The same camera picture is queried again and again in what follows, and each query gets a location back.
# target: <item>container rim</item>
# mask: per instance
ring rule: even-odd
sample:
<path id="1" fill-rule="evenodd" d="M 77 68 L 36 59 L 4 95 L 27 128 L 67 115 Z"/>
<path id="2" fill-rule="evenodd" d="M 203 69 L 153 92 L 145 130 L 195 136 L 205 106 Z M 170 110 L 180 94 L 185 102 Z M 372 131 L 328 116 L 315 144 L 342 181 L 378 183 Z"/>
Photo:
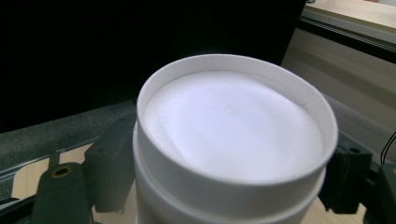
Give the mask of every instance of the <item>container rim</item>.
<path id="1" fill-rule="evenodd" d="M 226 177 L 223 178 L 219 178 L 218 176 L 214 176 L 214 175 L 210 175 L 206 172 L 201 171 L 200 169 L 196 169 L 195 167 L 192 167 L 191 165 L 188 165 L 186 162 L 182 161 L 182 160 L 178 160 L 176 159 L 174 156 L 170 155 L 170 153 L 161 150 L 161 146 L 158 144 L 158 142 L 153 139 L 152 135 L 150 134 L 147 126 L 144 124 L 143 121 L 143 117 L 144 117 L 144 112 L 145 112 L 145 108 L 147 105 L 147 102 L 149 101 L 149 99 L 147 97 L 143 97 L 144 94 L 146 92 L 150 92 L 152 91 L 151 87 L 150 87 L 150 83 L 151 82 L 158 82 L 158 80 L 154 80 L 156 77 L 160 76 L 161 73 L 163 73 L 165 70 L 168 69 L 174 69 L 176 66 L 178 66 L 179 64 L 182 63 L 187 63 L 188 61 L 191 62 L 191 60 L 201 60 L 201 59 L 206 59 L 206 60 L 214 60 L 216 58 L 224 58 L 226 60 L 243 60 L 244 62 L 253 62 L 253 63 L 260 63 L 261 65 L 265 65 L 268 67 L 271 67 L 271 69 L 275 69 L 278 71 L 281 71 L 282 73 L 293 77 L 294 82 L 299 82 L 300 84 L 303 84 L 306 88 L 310 89 L 311 93 L 315 94 L 315 98 L 316 100 L 318 100 L 321 105 L 322 105 L 322 111 L 323 113 L 326 113 L 327 119 L 328 119 L 328 124 L 329 126 L 326 127 L 327 129 L 330 129 L 331 131 L 329 132 L 329 136 L 327 136 L 328 138 L 328 142 L 329 144 L 326 146 L 326 148 L 323 146 L 323 154 L 320 157 L 320 159 L 318 160 L 318 162 L 314 163 L 313 165 L 307 166 L 305 169 L 303 169 L 299 174 L 293 174 L 293 175 L 288 175 L 288 176 L 282 176 L 280 178 L 277 179 L 265 179 L 265 180 L 234 180 L 234 179 L 228 179 Z M 207 70 L 199 70 L 199 68 L 196 68 L 198 70 L 194 70 L 192 69 L 192 71 L 188 72 L 186 70 L 186 74 L 182 75 L 185 76 L 187 74 L 191 74 L 194 72 L 198 72 L 198 71 L 207 71 Z M 224 68 L 223 71 L 234 71 L 233 69 L 227 69 Z M 248 56 L 243 56 L 243 55 L 236 55 L 236 54 L 222 54 L 222 53 L 213 53 L 213 54 L 201 54 L 201 55 L 193 55 L 190 57 L 186 57 L 186 58 L 182 58 L 176 61 L 173 61 L 169 64 L 166 64 L 165 66 L 161 67 L 159 70 L 157 70 L 156 72 L 154 72 L 148 79 L 147 81 L 144 83 L 143 87 L 141 88 L 140 92 L 139 92 L 139 96 L 137 98 L 137 104 L 136 104 L 136 112 L 137 112 L 137 121 L 138 123 L 140 123 L 140 126 L 142 128 L 143 134 L 149 139 L 149 141 L 151 141 L 151 143 L 156 147 L 156 149 L 158 149 L 159 152 L 161 152 L 161 154 L 163 156 L 165 156 L 169 161 L 174 162 L 177 166 L 180 166 L 196 175 L 199 175 L 200 177 L 203 178 L 208 178 L 211 179 L 213 181 L 219 181 L 222 183 L 227 183 L 227 184 L 234 184 L 234 185 L 238 185 L 238 186 L 273 186 L 273 185 L 278 185 L 278 184 L 284 184 L 284 183 L 289 183 L 292 181 L 297 181 L 299 179 L 305 178 L 308 175 L 311 175 L 321 169 L 323 169 L 327 162 L 330 160 L 332 154 L 335 151 L 336 148 L 336 144 L 337 144 L 337 140 L 338 140 L 338 126 L 337 126 L 337 122 L 336 122 L 336 118 L 335 115 L 332 111 L 332 108 L 330 107 L 329 103 L 326 101 L 326 99 L 324 98 L 324 96 L 321 94 L 320 91 L 318 91 L 314 86 L 312 86 L 311 84 L 309 84 L 307 81 L 305 81 L 304 79 L 302 79 L 301 77 L 296 76 L 295 74 L 293 74 L 291 71 L 273 64 L 273 63 L 269 63 L 267 61 L 263 61 L 260 59 L 256 59 L 256 58 L 252 58 L 252 57 L 248 57 Z"/>

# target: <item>white powder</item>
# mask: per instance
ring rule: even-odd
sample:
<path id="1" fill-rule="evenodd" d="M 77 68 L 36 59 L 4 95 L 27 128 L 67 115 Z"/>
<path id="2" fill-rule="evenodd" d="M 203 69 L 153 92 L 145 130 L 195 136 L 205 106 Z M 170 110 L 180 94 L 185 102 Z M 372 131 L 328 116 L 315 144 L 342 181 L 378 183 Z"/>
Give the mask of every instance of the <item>white powder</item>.
<path id="1" fill-rule="evenodd" d="M 180 77 L 156 92 L 144 122 L 175 160 L 226 180 L 291 177 L 323 151 L 310 115 L 246 74 L 210 71 Z"/>

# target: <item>table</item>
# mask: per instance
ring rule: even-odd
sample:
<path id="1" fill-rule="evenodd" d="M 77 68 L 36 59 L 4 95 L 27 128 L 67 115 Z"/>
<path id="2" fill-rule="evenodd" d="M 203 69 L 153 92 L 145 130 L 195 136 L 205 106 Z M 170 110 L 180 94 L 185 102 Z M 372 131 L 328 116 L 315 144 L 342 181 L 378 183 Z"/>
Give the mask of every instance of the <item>table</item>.
<path id="1" fill-rule="evenodd" d="M 60 163 L 84 162 L 84 152 L 90 147 L 84 147 L 61 153 Z M 35 195 L 39 177 L 48 169 L 49 159 L 37 161 L 21 168 L 14 176 L 12 197 L 23 199 Z M 96 222 L 103 224 L 134 224 L 136 216 L 135 185 L 133 183 L 128 199 L 124 207 L 123 214 L 117 213 L 96 213 L 92 209 L 93 218 Z M 365 207 L 361 204 L 355 215 L 338 215 L 332 211 L 326 211 L 319 198 L 316 198 L 301 224 L 362 224 Z"/>

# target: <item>black monitor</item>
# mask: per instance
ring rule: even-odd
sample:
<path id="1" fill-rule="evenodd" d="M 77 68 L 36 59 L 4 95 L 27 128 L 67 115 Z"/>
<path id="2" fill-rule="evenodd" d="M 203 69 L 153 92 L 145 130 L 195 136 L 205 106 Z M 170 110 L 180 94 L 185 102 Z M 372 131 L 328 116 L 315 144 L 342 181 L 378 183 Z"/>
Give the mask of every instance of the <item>black monitor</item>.
<path id="1" fill-rule="evenodd" d="M 134 99 L 201 53 L 281 64 L 305 0 L 0 3 L 0 133 Z"/>

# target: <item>white container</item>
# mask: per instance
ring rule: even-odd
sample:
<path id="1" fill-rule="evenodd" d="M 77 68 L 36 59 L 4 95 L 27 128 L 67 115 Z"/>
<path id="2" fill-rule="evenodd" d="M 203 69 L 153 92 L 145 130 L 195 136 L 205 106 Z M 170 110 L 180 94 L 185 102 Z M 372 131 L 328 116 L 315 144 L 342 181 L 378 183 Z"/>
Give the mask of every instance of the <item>white container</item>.
<path id="1" fill-rule="evenodd" d="M 321 93 L 277 65 L 230 54 L 169 63 L 137 100 L 138 223 L 299 223 L 337 136 Z"/>

